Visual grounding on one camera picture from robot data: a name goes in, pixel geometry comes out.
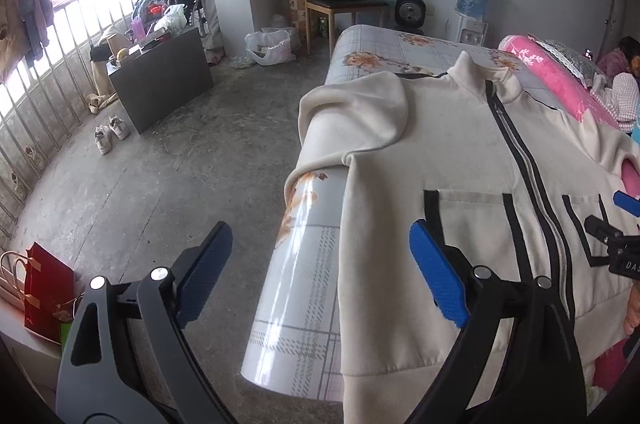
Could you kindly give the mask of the person's right hand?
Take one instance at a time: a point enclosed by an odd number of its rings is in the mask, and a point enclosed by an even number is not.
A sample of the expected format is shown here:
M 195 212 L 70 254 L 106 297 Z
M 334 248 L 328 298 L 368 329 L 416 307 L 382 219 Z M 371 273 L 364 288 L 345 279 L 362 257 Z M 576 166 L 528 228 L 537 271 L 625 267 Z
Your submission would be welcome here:
M 640 283 L 634 282 L 629 292 L 623 328 L 628 336 L 640 326 Z

